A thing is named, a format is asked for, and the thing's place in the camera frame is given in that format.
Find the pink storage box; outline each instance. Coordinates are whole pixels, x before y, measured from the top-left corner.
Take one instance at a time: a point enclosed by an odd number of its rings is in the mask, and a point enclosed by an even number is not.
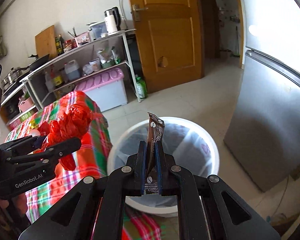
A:
[[[101,112],[127,104],[127,95],[120,68],[101,73],[75,87],[97,103]]]

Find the tablecloth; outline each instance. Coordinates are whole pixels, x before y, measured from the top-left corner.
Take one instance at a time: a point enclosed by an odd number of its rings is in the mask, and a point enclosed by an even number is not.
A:
[[[32,120],[38,125],[45,121],[49,123],[51,120],[58,119],[63,111],[67,111],[70,105],[77,102],[84,102],[93,112],[97,113],[96,118],[91,122],[89,131],[82,138],[80,150],[73,153],[77,168],[74,171],[65,171],[58,164],[55,170],[55,179],[26,192],[27,216],[31,222],[37,220],[85,176],[101,178],[107,175],[106,162],[112,147],[107,129],[108,123],[97,104],[81,91],[68,93],[38,111],[11,131],[6,141],[26,136]],[[165,225],[157,223],[151,215],[138,212],[126,205],[122,239],[161,239],[165,234],[164,229]]]

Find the door frame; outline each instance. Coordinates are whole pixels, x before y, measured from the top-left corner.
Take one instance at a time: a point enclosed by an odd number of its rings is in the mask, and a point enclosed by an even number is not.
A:
[[[244,69],[244,59],[245,59],[245,43],[246,43],[246,19],[245,19],[245,10],[244,10],[244,1],[243,0],[237,0],[238,3],[238,9],[239,9],[239,16],[240,16],[240,40],[241,40],[241,46],[240,46],[240,63],[239,67]]]
[[[205,55],[204,55],[204,28],[203,28],[203,16],[202,16],[202,7],[201,1],[197,0],[198,5],[198,13],[199,13],[199,21],[200,21],[200,29],[201,29],[201,78],[205,77],[204,75],[204,62],[205,62]]]

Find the hand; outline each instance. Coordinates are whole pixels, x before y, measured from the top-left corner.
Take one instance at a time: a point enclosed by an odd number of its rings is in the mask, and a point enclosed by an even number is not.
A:
[[[26,214],[26,212],[28,211],[28,205],[27,205],[27,197],[25,193],[13,198],[12,202],[14,203],[15,207],[18,209],[20,215]],[[8,206],[9,206],[9,202],[7,200],[0,199],[0,207],[2,209],[7,208]],[[3,225],[5,225],[4,218],[1,215],[1,211],[0,211],[0,222]]]

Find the silver refrigerator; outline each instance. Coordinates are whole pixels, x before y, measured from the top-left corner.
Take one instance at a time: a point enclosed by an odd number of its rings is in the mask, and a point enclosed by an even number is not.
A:
[[[224,142],[267,191],[300,164],[300,7],[244,0],[244,10],[248,50]]]

